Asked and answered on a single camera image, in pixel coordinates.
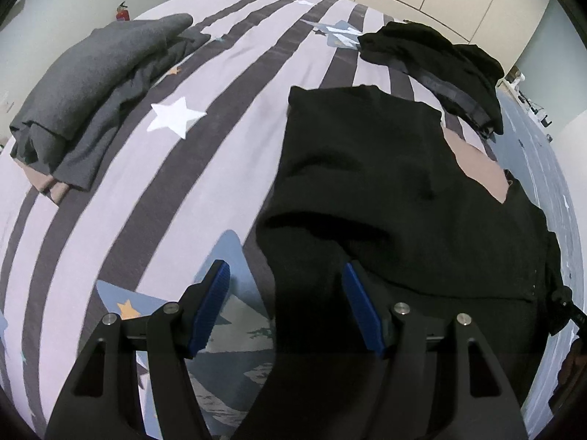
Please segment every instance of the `fire extinguisher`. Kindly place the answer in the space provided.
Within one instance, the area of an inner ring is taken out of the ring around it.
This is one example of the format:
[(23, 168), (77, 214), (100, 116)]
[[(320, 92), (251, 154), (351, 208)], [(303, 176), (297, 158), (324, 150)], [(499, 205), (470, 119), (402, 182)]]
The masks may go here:
[(116, 8), (116, 20), (117, 21), (130, 21), (130, 15), (128, 14), (128, 6), (125, 5), (126, 1), (123, 1), (118, 8)]

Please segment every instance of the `folded gray clothing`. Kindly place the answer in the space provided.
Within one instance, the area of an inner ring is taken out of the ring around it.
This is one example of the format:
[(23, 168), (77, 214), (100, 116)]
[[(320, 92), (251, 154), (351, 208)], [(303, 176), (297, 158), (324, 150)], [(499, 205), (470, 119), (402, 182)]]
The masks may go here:
[(188, 14), (115, 21), (68, 49), (11, 123), (11, 156), (89, 190), (127, 114), (166, 70), (210, 38), (192, 23)]

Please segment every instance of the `white star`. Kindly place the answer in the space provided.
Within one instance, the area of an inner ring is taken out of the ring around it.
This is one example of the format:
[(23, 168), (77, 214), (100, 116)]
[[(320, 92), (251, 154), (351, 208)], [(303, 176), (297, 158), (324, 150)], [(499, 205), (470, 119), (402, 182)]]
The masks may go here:
[(357, 47), (357, 43), (355, 43), (353, 40), (351, 40), (350, 38), (347, 38), (345, 35), (343, 34), (338, 34), (335, 33), (334, 36), (337, 37), (337, 39), (344, 44), (347, 48), (356, 48)]
[(151, 107), (157, 114), (157, 117), (155, 117), (154, 121), (151, 122), (149, 127), (147, 127), (147, 132), (161, 129), (162, 127), (168, 127), (182, 139), (186, 138), (188, 122), (193, 121), (196, 123), (206, 115), (206, 113), (188, 109), (185, 97), (178, 99), (171, 105), (151, 104)]
[(4, 331), (6, 330), (7, 327), (8, 327), (8, 322), (5, 319), (4, 315), (2, 314), (2, 311), (0, 311), (0, 342), (4, 346), (4, 351), (7, 350), (6, 349), (6, 341), (4, 340)]
[(328, 31), (333, 33), (354, 34), (355, 36), (361, 36), (363, 34), (359, 30), (355, 30), (354, 28), (349, 28), (348, 30), (340, 30), (338, 28), (327, 26), (327, 29)]

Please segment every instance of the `orange star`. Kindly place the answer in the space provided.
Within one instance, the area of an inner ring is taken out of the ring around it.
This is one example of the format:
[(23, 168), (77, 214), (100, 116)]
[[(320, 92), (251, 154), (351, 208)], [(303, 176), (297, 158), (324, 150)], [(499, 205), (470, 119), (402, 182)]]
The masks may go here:
[(133, 306), (130, 304), (130, 299), (127, 299), (125, 304), (120, 304), (117, 302), (118, 308), (120, 309), (120, 318), (124, 321), (125, 319), (134, 319), (136, 317), (140, 317), (141, 313), (139, 313)]

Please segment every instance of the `wall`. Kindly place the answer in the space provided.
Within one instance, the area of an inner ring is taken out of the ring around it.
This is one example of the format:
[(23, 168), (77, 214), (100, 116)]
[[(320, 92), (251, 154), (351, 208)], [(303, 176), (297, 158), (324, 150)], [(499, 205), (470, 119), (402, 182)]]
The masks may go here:
[(551, 142), (572, 198), (587, 273), (587, 110), (574, 118)]
[[(34, 85), (70, 46), (114, 20), (123, 0), (21, 0), (0, 28), (0, 138)], [(167, 0), (126, 0), (130, 17)]]
[(554, 139), (587, 109), (587, 49), (557, 0), (550, 0), (516, 65), (520, 90), (547, 110)]

